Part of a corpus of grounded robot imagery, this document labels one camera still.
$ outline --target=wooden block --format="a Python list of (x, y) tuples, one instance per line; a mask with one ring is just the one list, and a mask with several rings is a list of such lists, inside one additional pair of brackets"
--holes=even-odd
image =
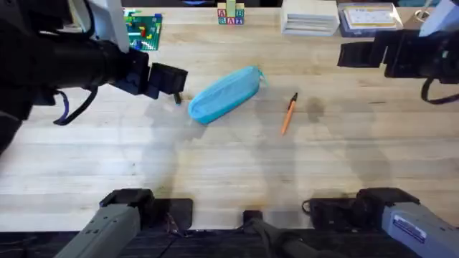
[(231, 24), (231, 25), (234, 25), (234, 24), (236, 24), (235, 19), (236, 19), (236, 18), (234, 18), (234, 17), (228, 17), (228, 18), (227, 18), (227, 23), (228, 23), (228, 24)]
[(218, 17), (226, 17), (227, 16), (227, 10), (226, 9), (217, 9), (217, 14), (218, 14)]
[(227, 0), (227, 17), (236, 17), (236, 0)]
[(218, 24), (226, 24), (227, 17), (218, 17)]
[(219, 2), (217, 3), (217, 9), (227, 9), (227, 3)]
[(244, 24), (244, 17), (236, 17), (236, 25), (243, 25)]
[(244, 9), (236, 9), (236, 17), (244, 17)]

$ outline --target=sticker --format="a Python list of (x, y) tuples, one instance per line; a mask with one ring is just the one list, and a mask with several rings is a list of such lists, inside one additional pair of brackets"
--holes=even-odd
[(409, 234), (411, 237), (414, 237), (417, 241), (425, 243), (427, 234), (425, 231), (421, 230), (417, 226), (408, 222), (408, 220), (403, 219), (401, 216), (395, 215), (394, 220), (392, 221), (396, 227)]

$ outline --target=green lego baseplate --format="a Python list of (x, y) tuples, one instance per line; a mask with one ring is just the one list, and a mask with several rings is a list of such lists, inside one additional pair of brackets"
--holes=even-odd
[(128, 28), (129, 44), (132, 48), (141, 51), (156, 51), (161, 35), (163, 17), (161, 14), (155, 16), (133, 16), (139, 11), (126, 11), (124, 21)]

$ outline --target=label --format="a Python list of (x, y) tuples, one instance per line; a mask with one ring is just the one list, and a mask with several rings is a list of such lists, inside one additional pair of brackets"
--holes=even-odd
[(344, 13), (351, 29), (396, 27), (393, 10), (387, 6), (346, 6)]
[(425, 243), (425, 239), (427, 238), (425, 231), (411, 224), (408, 220), (403, 219), (401, 216), (395, 215), (392, 223), (405, 233), (409, 234), (411, 237), (414, 237), (417, 241), (421, 242), (422, 244)]

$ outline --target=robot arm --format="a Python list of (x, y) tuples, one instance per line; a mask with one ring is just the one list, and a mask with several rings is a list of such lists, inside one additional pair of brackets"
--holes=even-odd
[[(123, 12), (119, 0), (118, 5), (114, 2), (0, 3), (0, 118), (7, 124), (0, 132), (0, 137), (5, 137), (0, 139), (0, 151), (11, 142), (21, 121), (29, 117), (32, 106), (55, 105), (57, 94), (65, 98), (66, 108), (55, 124), (66, 125), (90, 105), (104, 84), (153, 99), (159, 92), (170, 95), (183, 91), (187, 71), (163, 64), (150, 67), (148, 54), (126, 46)], [(88, 18), (78, 15), (82, 11)], [(82, 27), (89, 19), (87, 31), (62, 31), (73, 23), (74, 16), (82, 21)], [(61, 91), (68, 87), (90, 91), (88, 99), (70, 115)]]

